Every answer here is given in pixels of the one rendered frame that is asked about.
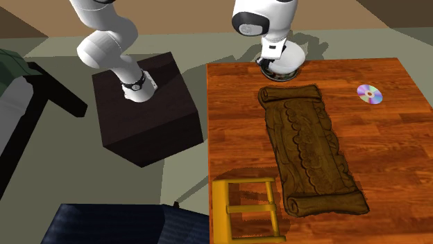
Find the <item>brown carved scroll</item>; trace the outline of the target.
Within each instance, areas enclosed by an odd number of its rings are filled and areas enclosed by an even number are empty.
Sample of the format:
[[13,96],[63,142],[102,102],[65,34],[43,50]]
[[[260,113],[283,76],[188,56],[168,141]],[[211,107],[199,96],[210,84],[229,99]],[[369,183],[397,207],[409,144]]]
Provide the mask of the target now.
[[268,86],[259,90],[258,101],[265,110],[285,211],[293,217],[368,213],[364,194],[339,151],[320,89]]

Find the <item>iridescent compact disc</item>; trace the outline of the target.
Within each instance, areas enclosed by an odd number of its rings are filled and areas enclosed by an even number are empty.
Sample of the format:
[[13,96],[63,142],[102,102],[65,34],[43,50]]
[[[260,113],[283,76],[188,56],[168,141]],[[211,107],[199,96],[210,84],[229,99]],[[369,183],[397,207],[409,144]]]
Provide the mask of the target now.
[[381,91],[372,85],[360,85],[357,88],[357,95],[371,105],[380,104],[383,100]]

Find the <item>dark robot stand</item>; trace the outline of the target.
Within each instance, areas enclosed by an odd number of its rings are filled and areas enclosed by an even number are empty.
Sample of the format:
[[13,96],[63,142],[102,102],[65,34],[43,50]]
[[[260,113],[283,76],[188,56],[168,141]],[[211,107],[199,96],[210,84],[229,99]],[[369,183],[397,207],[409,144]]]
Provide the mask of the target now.
[[203,142],[198,110],[171,53],[140,60],[158,88],[150,100],[124,98],[112,71],[92,76],[104,148],[145,167]]

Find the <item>wooden table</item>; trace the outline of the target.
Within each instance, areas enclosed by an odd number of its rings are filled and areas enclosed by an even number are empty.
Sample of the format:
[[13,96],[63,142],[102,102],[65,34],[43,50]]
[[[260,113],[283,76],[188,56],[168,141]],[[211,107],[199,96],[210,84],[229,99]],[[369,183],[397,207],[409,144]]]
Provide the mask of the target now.
[[[269,86],[252,63],[212,63],[207,73],[211,180],[277,177],[258,91]],[[278,211],[276,244],[433,244],[433,108],[399,60],[311,60],[291,81],[315,84],[342,153],[370,211],[295,218]],[[357,95],[372,85],[371,105]]]

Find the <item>yellow rectangular frame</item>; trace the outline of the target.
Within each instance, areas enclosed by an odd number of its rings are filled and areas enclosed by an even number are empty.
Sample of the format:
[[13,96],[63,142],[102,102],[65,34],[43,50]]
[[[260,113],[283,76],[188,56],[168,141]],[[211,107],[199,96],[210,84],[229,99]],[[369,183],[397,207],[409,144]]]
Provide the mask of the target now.
[[[243,178],[214,180],[212,182],[212,226],[214,244],[260,244],[281,243],[286,237],[280,234],[278,219],[276,215],[276,204],[273,197],[273,177]],[[252,184],[264,183],[266,187],[267,204],[230,205],[229,184]],[[230,214],[269,212],[271,217],[272,236],[241,237],[232,236],[232,225]]]

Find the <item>white bowl with dark rim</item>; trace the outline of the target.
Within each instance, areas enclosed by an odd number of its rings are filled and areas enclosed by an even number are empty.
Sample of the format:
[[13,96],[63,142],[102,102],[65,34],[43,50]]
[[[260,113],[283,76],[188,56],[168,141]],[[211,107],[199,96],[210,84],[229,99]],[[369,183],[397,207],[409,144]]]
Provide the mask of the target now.
[[263,74],[270,80],[287,82],[297,76],[305,57],[305,52],[299,45],[286,41],[280,58],[269,65],[269,69],[273,73]]

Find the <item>black frame chair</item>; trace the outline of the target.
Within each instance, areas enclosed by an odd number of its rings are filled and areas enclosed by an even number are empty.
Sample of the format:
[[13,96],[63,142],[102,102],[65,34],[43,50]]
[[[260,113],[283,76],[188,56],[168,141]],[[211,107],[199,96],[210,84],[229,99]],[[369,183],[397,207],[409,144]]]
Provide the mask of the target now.
[[0,49],[0,200],[48,101],[75,117],[87,103],[36,62]]

